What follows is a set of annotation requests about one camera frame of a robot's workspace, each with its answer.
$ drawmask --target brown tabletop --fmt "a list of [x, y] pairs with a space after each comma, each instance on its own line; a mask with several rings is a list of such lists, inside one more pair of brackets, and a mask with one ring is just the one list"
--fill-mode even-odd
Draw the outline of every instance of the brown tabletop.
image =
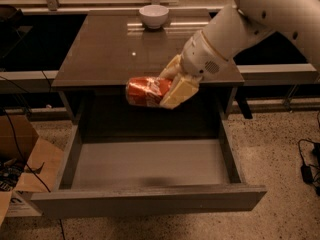
[[[210, 20], [206, 10], [170, 10], [165, 25], [149, 30], [137, 10], [92, 11], [71, 46], [53, 87], [125, 85], [129, 78], [157, 76], [195, 31]], [[217, 82], [242, 82], [236, 69]]]

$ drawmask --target cardboard box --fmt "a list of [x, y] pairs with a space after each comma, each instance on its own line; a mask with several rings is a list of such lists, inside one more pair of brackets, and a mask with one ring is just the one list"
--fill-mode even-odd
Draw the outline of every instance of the cardboard box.
[[[14, 132], [7, 116], [0, 116], [0, 158], [26, 160], [34, 170], [44, 163], [38, 177], [51, 190], [55, 184], [63, 151], [50, 142], [39, 138], [25, 116], [10, 116], [21, 157], [14, 139]], [[23, 172], [16, 187], [0, 192], [0, 225], [4, 217], [41, 216], [42, 212], [30, 201], [32, 193], [47, 192], [46, 187], [33, 173]]]

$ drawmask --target speckled floor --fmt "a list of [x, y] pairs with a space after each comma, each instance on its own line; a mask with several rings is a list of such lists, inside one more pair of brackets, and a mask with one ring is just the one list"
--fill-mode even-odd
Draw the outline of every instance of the speckled floor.
[[[64, 148], [68, 121], [34, 122], [39, 135]], [[320, 197], [302, 182], [297, 142], [320, 142], [317, 112], [230, 116], [233, 145], [248, 183], [268, 192], [251, 212], [63, 220], [66, 239], [320, 239]], [[302, 150], [311, 160], [311, 144]], [[59, 221], [7, 218], [0, 239], [62, 239]]]

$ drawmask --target drawer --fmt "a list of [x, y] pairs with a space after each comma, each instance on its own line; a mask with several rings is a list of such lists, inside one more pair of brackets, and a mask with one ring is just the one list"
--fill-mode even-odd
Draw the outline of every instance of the drawer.
[[172, 111], [82, 99], [55, 189], [32, 197], [46, 216], [247, 211], [266, 193], [246, 184], [213, 88]]

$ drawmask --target bowl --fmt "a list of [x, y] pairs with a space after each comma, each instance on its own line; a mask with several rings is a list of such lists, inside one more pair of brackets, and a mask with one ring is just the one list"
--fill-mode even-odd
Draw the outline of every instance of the bowl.
[[169, 9], [162, 5], [147, 5], [139, 10], [141, 21], [151, 29], [160, 28], [168, 19]]

